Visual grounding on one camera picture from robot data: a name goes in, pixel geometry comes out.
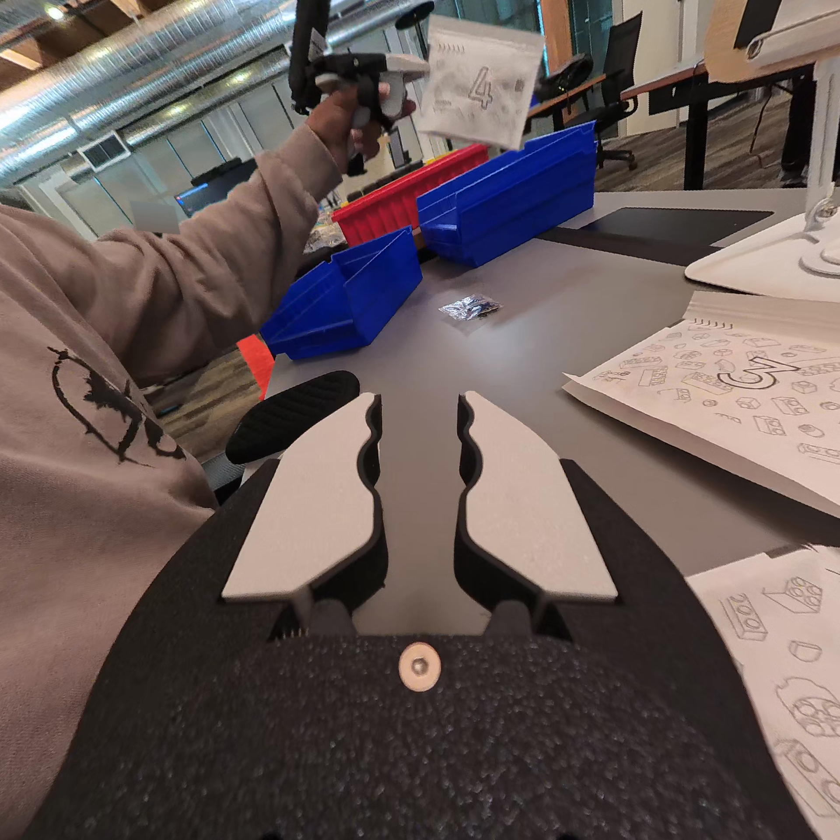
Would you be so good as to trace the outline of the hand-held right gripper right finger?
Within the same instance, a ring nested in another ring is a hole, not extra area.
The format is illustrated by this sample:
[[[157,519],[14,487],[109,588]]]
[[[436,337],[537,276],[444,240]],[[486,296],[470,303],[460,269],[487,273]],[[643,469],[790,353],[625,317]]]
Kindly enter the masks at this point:
[[[531,617],[553,602],[616,603],[616,585],[557,453],[477,392],[458,396],[457,434],[460,588],[489,612],[518,602]]]

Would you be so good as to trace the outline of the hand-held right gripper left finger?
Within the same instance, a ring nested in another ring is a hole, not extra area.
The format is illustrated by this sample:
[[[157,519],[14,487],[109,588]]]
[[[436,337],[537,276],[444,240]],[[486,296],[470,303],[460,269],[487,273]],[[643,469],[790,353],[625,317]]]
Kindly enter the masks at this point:
[[[222,590],[227,604],[278,602],[298,617],[338,602],[353,615],[384,587],[382,398],[363,392],[276,462]]]

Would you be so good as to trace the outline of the white brick-print paper bag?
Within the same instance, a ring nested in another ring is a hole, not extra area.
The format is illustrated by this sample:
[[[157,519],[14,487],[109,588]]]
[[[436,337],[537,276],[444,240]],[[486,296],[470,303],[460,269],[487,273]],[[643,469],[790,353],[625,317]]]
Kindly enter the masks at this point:
[[[721,469],[839,515],[839,305],[697,291],[684,317],[564,390]]]
[[[839,549],[808,544],[694,574],[776,768],[819,838],[839,838]]]
[[[430,70],[415,120],[417,131],[518,150],[544,37],[433,14],[427,48]]]

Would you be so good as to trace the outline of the white book stand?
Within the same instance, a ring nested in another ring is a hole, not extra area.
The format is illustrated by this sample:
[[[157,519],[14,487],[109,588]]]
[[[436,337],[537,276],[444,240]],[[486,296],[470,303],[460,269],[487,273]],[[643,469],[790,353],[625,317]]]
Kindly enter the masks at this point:
[[[686,277],[766,297],[838,303],[839,214],[834,159],[839,120],[838,29],[797,28],[733,45],[747,2],[715,2],[703,60],[711,81],[735,82],[813,65],[815,109],[805,212],[686,268]]]

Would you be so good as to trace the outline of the person's left forearm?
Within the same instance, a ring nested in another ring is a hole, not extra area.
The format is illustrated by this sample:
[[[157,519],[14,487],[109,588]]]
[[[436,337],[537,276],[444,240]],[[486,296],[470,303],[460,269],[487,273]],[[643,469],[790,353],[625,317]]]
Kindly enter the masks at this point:
[[[351,136],[311,116],[179,234],[115,232],[91,247],[108,298],[87,319],[136,382],[193,370],[257,332],[295,279]]]

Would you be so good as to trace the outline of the black desk mat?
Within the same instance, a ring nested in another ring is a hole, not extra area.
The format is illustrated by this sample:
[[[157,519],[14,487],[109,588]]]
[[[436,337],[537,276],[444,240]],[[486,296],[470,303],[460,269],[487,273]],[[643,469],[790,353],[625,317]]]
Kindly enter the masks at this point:
[[[623,207],[581,228],[554,227],[538,239],[688,267],[719,251],[719,240],[771,216],[751,209]]]

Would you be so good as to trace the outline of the person's left hand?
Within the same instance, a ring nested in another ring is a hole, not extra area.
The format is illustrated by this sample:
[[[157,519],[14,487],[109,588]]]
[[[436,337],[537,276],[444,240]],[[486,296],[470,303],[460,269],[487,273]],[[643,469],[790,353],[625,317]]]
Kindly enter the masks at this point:
[[[358,104],[357,86],[345,85],[321,101],[307,119],[307,126],[331,153],[342,175],[347,174],[355,156],[369,160],[378,155],[380,137],[385,132],[373,119],[363,127],[355,125]]]

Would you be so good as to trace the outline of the black wrist rest pad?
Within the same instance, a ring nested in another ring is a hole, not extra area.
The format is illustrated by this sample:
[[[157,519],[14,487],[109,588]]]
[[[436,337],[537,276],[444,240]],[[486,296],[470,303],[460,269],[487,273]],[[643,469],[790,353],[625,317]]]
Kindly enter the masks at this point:
[[[282,452],[360,394],[355,374],[331,371],[267,397],[241,418],[225,455],[232,464],[245,465]]]

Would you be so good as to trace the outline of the red storage bin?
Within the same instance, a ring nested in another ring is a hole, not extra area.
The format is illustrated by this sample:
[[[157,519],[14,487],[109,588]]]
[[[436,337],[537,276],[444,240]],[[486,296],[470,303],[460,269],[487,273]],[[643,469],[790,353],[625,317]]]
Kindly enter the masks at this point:
[[[362,245],[404,227],[416,228],[418,197],[488,160],[488,147],[472,143],[431,161],[410,164],[333,211],[332,221],[349,246]]]

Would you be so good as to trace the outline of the orange plastic object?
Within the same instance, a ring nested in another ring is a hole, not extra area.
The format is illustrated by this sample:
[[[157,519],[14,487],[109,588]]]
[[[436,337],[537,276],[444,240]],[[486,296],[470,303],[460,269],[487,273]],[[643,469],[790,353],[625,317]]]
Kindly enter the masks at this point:
[[[259,387],[259,399],[262,401],[270,384],[275,356],[257,333],[238,341],[237,348]]]

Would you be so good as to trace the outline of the wooden top office table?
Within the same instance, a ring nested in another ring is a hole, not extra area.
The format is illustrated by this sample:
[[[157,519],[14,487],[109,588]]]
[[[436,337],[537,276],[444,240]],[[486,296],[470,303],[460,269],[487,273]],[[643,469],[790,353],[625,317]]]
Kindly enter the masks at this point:
[[[735,82],[711,81],[704,60],[693,58],[661,77],[623,90],[621,99],[629,102],[647,95],[650,116],[688,110],[683,189],[700,191],[705,180],[709,102],[772,87],[802,76],[808,69],[809,66],[802,66]]]
[[[587,80],[578,87],[564,91],[557,97],[532,106],[528,111],[523,134],[529,135],[532,132],[532,123],[536,119],[551,119],[552,131],[562,131],[568,122],[564,115],[567,114],[569,119],[572,119],[572,106],[574,103],[579,99],[585,100],[588,94],[597,86],[601,85],[605,79],[606,74],[602,73],[597,77]]]

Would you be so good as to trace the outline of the computer monitor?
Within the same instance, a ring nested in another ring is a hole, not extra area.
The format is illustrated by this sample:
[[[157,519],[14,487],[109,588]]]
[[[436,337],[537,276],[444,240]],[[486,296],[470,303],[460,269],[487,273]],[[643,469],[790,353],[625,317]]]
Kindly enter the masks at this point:
[[[175,201],[184,215],[191,218],[204,208],[223,201],[225,197],[225,190],[215,182],[205,182],[175,195]]]

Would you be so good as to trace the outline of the black office chair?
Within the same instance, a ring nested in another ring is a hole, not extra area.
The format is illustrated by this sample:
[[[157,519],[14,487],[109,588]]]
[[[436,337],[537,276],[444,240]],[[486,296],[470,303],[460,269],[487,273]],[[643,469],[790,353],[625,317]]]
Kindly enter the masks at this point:
[[[606,150],[602,134],[635,114],[638,96],[623,99],[625,90],[634,87],[634,67],[637,46],[641,33],[643,13],[640,12],[621,24],[611,27],[605,53],[602,84],[602,105],[594,110],[595,136],[597,140],[596,164],[603,168],[605,161],[626,163],[627,169],[637,169],[637,161],[631,150]]]

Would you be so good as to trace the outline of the small clear plastic parts bag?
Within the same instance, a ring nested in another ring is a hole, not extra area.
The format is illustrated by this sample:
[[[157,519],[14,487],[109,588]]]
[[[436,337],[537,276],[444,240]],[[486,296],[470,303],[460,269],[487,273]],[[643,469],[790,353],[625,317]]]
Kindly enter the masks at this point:
[[[447,317],[457,322],[482,319],[502,309],[501,304],[482,294],[474,294],[458,299],[439,308]]]

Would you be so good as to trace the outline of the short blue storage bin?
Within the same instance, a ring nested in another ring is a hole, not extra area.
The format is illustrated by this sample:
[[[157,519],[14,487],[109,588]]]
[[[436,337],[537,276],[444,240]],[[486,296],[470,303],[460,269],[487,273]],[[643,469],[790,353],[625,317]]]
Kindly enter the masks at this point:
[[[400,228],[295,280],[260,335],[272,354],[293,361],[367,346],[422,278],[413,230]]]

